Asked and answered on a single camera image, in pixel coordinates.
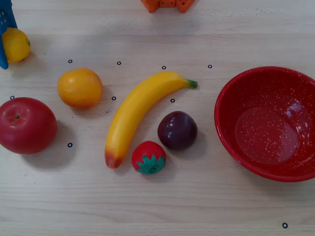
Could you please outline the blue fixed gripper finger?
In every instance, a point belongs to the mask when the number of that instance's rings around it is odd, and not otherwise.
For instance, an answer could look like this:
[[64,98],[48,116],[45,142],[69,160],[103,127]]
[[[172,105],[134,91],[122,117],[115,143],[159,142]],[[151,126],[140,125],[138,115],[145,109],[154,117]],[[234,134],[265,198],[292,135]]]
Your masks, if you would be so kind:
[[2,69],[8,68],[8,61],[2,41],[2,35],[8,28],[18,28],[12,10],[12,0],[0,0],[0,66]]

